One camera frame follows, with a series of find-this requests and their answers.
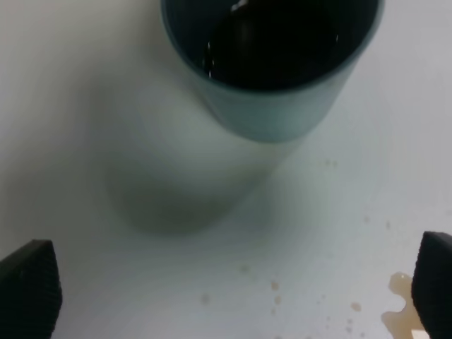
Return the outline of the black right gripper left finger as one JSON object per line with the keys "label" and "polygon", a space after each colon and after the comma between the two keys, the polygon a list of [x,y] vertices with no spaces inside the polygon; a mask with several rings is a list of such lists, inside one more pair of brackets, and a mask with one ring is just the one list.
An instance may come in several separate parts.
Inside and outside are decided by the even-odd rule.
{"label": "black right gripper left finger", "polygon": [[62,303],[52,241],[34,239],[1,260],[2,338],[50,338]]}

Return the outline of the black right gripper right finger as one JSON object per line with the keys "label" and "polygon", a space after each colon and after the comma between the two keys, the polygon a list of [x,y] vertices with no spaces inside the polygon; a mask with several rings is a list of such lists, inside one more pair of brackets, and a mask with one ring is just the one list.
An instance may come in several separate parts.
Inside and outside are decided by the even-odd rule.
{"label": "black right gripper right finger", "polygon": [[411,295],[430,338],[451,337],[451,235],[423,234]]}

